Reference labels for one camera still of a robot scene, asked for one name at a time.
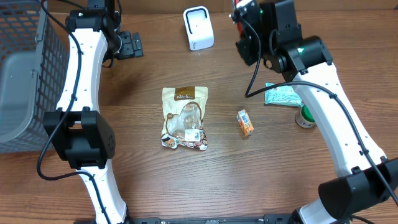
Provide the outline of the red coffee stick sachet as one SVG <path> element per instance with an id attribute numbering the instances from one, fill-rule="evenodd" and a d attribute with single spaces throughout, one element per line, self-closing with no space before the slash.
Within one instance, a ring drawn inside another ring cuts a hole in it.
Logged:
<path id="1" fill-rule="evenodd" d="M 233 9 L 236 10 L 238 7 L 245 6 L 249 2 L 250 0 L 232 0 Z M 237 18 L 236 25 L 239 32 L 239 37 L 244 38 L 244 27 L 240 17 Z"/>

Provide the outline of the teal snack packet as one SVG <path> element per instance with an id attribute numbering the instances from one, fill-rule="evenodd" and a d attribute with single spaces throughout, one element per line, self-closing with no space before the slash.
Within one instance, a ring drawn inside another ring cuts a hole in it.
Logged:
<path id="1" fill-rule="evenodd" d="M 280 86 L 265 92 L 265 104 L 301 107 L 302 99 L 294 92 L 291 86 Z"/>

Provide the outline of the beige nut pouch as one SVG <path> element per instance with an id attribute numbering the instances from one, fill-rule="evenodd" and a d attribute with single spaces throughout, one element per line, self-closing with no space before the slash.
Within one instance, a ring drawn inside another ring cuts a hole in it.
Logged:
<path id="1" fill-rule="evenodd" d="M 207 99 L 205 86 L 162 89 L 164 125 L 160 140 L 163 147 L 207 150 L 208 141 L 203 129 Z"/>

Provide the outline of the orange tissue packet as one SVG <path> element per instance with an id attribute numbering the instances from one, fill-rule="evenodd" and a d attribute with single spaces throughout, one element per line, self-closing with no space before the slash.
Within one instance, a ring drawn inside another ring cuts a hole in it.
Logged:
<path id="1" fill-rule="evenodd" d="M 250 136 L 254 131 L 254 127 L 252 125 L 252 122 L 249 118 L 247 111 L 246 110 L 238 111 L 236 118 L 238 120 L 238 123 L 241 127 L 244 136 L 245 137 Z"/>

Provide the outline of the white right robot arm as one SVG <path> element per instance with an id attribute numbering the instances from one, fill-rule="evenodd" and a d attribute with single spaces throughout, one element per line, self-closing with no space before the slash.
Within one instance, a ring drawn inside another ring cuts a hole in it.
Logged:
<path id="1" fill-rule="evenodd" d="M 337 177 L 319 185 L 319 198 L 290 215 L 266 222 L 349 223 L 358 212 L 396 199 L 397 160 L 372 140 L 349 102 L 328 48 L 318 36 L 303 37 L 293 1 L 233 1 L 230 15 L 246 65 L 281 74 L 318 126 Z"/>

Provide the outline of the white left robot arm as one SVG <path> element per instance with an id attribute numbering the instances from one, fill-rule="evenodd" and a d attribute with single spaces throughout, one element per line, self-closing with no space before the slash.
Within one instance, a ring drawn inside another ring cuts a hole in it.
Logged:
<path id="1" fill-rule="evenodd" d="M 60 27 L 68 33 L 69 60 L 61 97 L 55 111 L 46 112 L 43 125 L 49 138 L 37 161 L 37 173 L 49 146 L 71 173 L 54 180 L 80 176 L 95 210 L 93 223 L 132 223 L 113 172 L 116 136 L 99 107 L 100 75 L 107 60 L 142 57 L 139 34 L 121 30 L 119 1 L 88 1 L 77 5 Z"/>

